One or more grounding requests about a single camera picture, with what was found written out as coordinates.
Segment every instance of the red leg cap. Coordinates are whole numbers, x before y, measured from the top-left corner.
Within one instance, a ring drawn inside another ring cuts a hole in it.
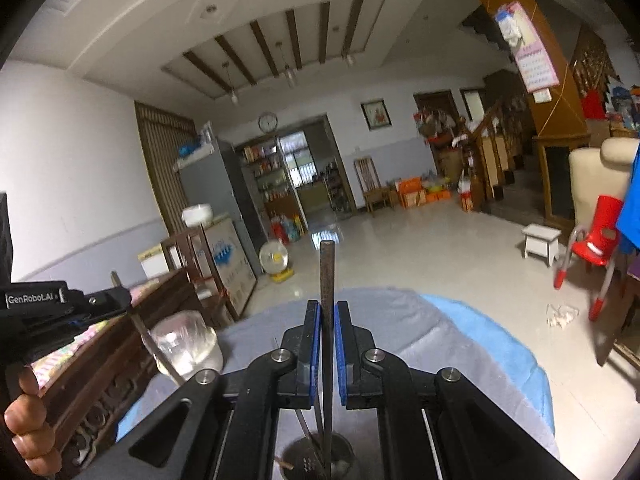
[[[556,274],[556,279],[554,280],[554,288],[560,288],[562,286],[562,282],[564,282],[564,277],[566,276],[566,270],[558,270]]]
[[[591,305],[591,308],[589,309],[589,321],[596,321],[598,319],[603,304],[604,300],[600,299],[593,302],[593,305]]]

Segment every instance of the hand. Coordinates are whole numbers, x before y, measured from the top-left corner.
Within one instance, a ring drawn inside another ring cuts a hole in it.
[[[62,468],[62,459],[53,447],[54,431],[45,422],[47,409],[38,397],[38,381],[33,371],[25,367],[18,378],[24,393],[4,412],[4,422],[12,433],[14,446],[33,473],[53,475]]]

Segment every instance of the gray tablecloth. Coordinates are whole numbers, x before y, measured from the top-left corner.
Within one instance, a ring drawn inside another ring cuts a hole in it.
[[[502,368],[431,303],[412,291],[392,288],[343,290],[336,294],[336,300],[349,301],[353,324],[371,330],[376,346],[398,355],[411,368],[428,372],[449,366],[458,368],[543,447],[558,456],[548,425]],[[305,308],[306,300],[293,301],[220,332],[220,346],[225,357],[223,372],[245,368],[256,356],[273,349],[274,337],[280,343],[287,328],[302,324]],[[173,384],[164,376],[154,378],[142,402],[138,403],[136,419],[142,420],[173,389]],[[350,441],[363,478],[382,478],[375,410],[345,410],[340,405],[337,384],[334,407],[334,431]],[[312,410],[304,413],[309,427],[315,428]],[[301,436],[295,412],[281,410],[276,455],[281,456],[287,444]],[[276,466],[273,477],[281,478]]]

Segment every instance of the metal screw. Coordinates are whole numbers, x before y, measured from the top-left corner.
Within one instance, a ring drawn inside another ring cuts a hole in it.
[[[271,352],[271,359],[277,363],[283,363],[284,361],[291,359],[291,352],[286,348],[277,348]]]
[[[442,375],[442,378],[445,381],[449,381],[449,383],[458,382],[460,380],[460,377],[462,377],[462,375],[460,374],[460,370],[458,370],[457,368],[443,368],[440,373]]]
[[[212,370],[211,368],[204,368],[204,370],[200,370],[196,373],[196,382],[199,384],[209,384],[212,383],[218,374],[217,371]]]
[[[370,348],[364,352],[364,358],[372,363],[379,363],[385,358],[385,351],[380,348]]]

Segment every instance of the beige armchair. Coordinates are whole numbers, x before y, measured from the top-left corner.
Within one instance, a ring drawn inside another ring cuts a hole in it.
[[[576,225],[591,225],[600,195],[625,199],[639,142],[610,138],[600,148],[578,148],[569,154]]]

